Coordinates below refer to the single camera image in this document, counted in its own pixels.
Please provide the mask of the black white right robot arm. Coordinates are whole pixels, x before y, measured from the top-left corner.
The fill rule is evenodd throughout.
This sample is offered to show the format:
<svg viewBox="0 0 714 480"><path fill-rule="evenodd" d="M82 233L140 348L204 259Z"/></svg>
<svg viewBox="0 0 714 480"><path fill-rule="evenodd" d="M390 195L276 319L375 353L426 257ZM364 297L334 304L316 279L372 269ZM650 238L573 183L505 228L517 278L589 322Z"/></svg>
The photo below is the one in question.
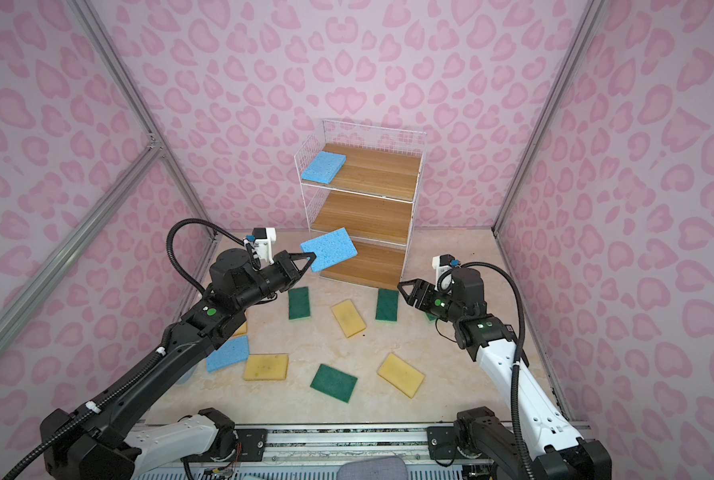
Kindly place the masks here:
<svg viewBox="0 0 714 480"><path fill-rule="evenodd" d="M516 303L516 327L489 312L482 266L470 262L444 272L436 283L414 279L398 285L409 306L453 326L458 347L509 404L509 426L485 407L458 413L457 449L490 459L509 479L612 478L612 458L604 445L586 439L529 371L523 302Z"/></svg>

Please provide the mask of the blue sponge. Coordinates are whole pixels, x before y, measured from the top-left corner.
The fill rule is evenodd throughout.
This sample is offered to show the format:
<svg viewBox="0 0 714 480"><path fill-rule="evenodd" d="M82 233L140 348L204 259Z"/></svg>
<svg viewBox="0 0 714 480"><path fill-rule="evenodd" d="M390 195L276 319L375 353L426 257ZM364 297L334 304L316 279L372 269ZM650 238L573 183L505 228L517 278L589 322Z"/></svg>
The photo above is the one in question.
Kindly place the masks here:
<svg viewBox="0 0 714 480"><path fill-rule="evenodd" d="M211 353L206 359L208 373L218 372L224 368L248 360L250 356L250 343L247 335L232 338L219 349Z"/></svg>
<svg viewBox="0 0 714 480"><path fill-rule="evenodd" d="M329 185L346 164L347 156L327 151L319 152L304 169L304 181Z"/></svg>
<svg viewBox="0 0 714 480"><path fill-rule="evenodd" d="M304 253L314 253L311 270L321 272L358 255L357 248L345 228L340 228L300 244Z"/></svg>

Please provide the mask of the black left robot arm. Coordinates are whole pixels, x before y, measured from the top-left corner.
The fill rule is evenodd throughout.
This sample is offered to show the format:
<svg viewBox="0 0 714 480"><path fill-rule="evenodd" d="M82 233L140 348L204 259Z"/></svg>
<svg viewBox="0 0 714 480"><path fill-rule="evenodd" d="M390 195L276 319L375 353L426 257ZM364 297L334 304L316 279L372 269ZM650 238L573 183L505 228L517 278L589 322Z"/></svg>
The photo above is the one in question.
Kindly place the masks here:
<svg viewBox="0 0 714 480"><path fill-rule="evenodd" d="M222 252L210 267L203 298L169 325L160 344L91 407L55 410L40 425L43 459L56 479L129 479L139 449L127 441L137 421L188 370L219 349L245 322L249 308L291 289L316 259L277 253L257 269L247 251Z"/></svg>

